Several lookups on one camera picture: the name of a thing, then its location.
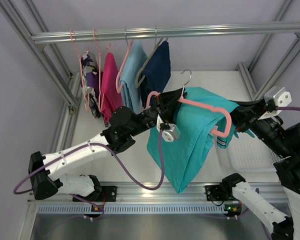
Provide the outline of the pink hanger with metal hook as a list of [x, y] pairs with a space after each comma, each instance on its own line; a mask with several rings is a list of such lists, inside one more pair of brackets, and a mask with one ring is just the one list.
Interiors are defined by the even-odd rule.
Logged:
[[191, 78], [192, 78], [192, 71], [191, 70], [185, 69], [184, 71], [181, 72], [181, 74], [184, 74], [185, 72], [189, 72], [189, 79], [183, 85], [182, 91], [180, 93], [180, 97], [176, 101], [179, 102], [179, 103], [182, 103], [182, 104], [186, 104], [186, 105], [190, 105], [190, 106], [194, 106], [194, 107], [198, 107], [198, 108], [202, 108], [202, 109], [207, 109], [207, 110], [209, 110], [211, 112], [214, 112], [214, 113], [223, 114], [225, 119], [226, 119], [226, 125], [225, 125], [224, 131], [219, 131], [217, 129], [212, 129], [210, 131], [210, 133], [212, 135], [217, 136], [217, 137], [226, 138], [229, 135], [230, 130], [231, 130], [231, 126], [232, 126], [232, 118], [231, 118], [230, 113], [228, 111], [226, 111], [224, 108], [221, 108], [221, 107], [214, 107], [214, 106], [209, 105], [209, 104], [200, 103], [200, 102], [196, 102], [196, 101], [184, 98], [185, 86], [191, 81]]

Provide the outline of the teal trousers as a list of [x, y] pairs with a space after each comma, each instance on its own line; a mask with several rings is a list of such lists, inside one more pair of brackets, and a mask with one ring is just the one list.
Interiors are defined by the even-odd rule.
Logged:
[[199, 173], [214, 145], [210, 131], [217, 127], [223, 132], [226, 119], [222, 113], [183, 103], [175, 122], [180, 131], [179, 138], [173, 142], [162, 141], [162, 148], [159, 148], [160, 134], [155, 127], [151, 128], [147, 151], [158, 166], [163, 156], [165, 176], [180, 194]]

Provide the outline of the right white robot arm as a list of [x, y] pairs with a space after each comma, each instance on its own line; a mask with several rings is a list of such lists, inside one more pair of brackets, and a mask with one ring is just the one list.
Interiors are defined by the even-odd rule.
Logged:
[[278, 110], [300, 111], [300, 107], [279, 106], [273, 100], [239, 102], [230, 116], [238, 132], [252, 131], [281, 158], [273, 166], [287, 195], [291, 215], [268, 203], [239, 173], [223, 178], [220, 187], [226, 198], [241, 201], [264, 224], [271, 239], [300, 240], [300, 122], [284, 129], [282, 120], [261, 119], [263, 114]]

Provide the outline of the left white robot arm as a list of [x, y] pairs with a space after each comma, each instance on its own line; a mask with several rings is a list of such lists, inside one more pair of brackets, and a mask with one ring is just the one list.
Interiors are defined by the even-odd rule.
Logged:
[[84, 164], [126, 151], [135, 144], [135, 136], [150, 130], [170, 129], [181, 106], [181, 89], [163, 92], [154, 105], [136, 114], [120, 106], [112, 114], [110, 126], [84, 143], [55, 153], [37, 151], [30, 156], [28, 174], [34, 198], [44, 200], [55, 194], [74, 194], [85, 199], [98, 197], [101, 186], [94, 175], [70, 175]]

